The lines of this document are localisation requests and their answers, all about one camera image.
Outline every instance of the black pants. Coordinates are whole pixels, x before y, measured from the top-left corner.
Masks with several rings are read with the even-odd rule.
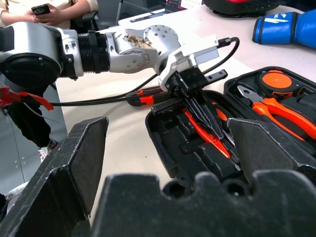
[[[47,87],[26,89],[5,79],[4,84],[14,92],[25,91],[38,96],[43,96]],[[29,105],[36,113],[42,115],[39,105]],[[23,103],[12,103],[8,108],[8,114],[13,122],[22,131],[24,137],[34,142],[38,147],[46,147],[49,144],[50,126],[45,119],[34,114]]]

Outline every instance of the orange pliers handle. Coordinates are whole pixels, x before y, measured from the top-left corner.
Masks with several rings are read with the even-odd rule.
[[[215,139],[213,136],[211,136],[209,133],[207,133],[203,128],[201,128],[193,119],[189,111],[186,109],[183,110],[184,114],[189,118],[190,122],[196,129],[197,133],[203,138],[204,141],[209,142],[214,145],[226,158],[230,159],[231,155],[227,151],[227,149],[224,147],[223,143],[220,140]]]
[[[262,102],[253,103],[253,110],[259,113],[262,116],[267,116],[270,120],[272,120],[275,124],[297,137],[300,140],[304,140],[290,129],[282,125],[279,121],[277,121],[272,115],[281,116],[285,119],[288,119],[298,125],[301,129],[303,129],[311,138],[316,139],[316,126],[306,119],[304,116],[299,113],[288,109],[284,105],[280,104],[275,98],[266,98]]]

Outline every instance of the person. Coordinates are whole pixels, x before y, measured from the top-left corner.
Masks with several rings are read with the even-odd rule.
[[[31,8],[43,4],[49,6],[50,13],[35,16]],[[0,27],[16,22],[33,22],[69,29],[70,20],[96,10],[98,10],[97,0],[0,0]],[[4,75],[0,75],[0,81],[14,92],[25,91],[40,97],[47,90],[47,87],[33,89],[20,87],[10,82]],[[40,106],[29,106],[37,114],[42,115]],[[22,103],[11,104],[8,107],[8,114],[22,131],[23,136],[38,146],[40,160],[43,161],[57,146],[57,142],[50,138],[51,128],[45,119]]]

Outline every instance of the red clamp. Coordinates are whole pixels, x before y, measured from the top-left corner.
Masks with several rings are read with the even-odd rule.
[[[23,102],[21,96],[31,96],[34,100],[43,105],[48,111],[53,110],[54,107],[51,103],[42,97],[33,95],[27,92],[13,92],[8,86],[0,87],[0,107],[12,104],[13,102]]]

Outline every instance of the pliers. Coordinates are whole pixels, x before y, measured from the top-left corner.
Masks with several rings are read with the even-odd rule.
[[[283,124],[281,124],[273,117],[273,115],[281,116],[298,125],[311,138],[316,139],[316,126],[304,116],[300,115],[299,113],[291,109],[288,109],[284,105],[280,104],[275,98],[264,99],[256,92],[241,85],[237,86],[237,88],[243,97],[248,98],[252,101],[252,109],[261,116],[263,116],[265,120],[275,123],[276,125],[283,128],[285,131],[289,132],[293,136],[304,141],[303,138],[292,132],[290,129],[285,127]]]

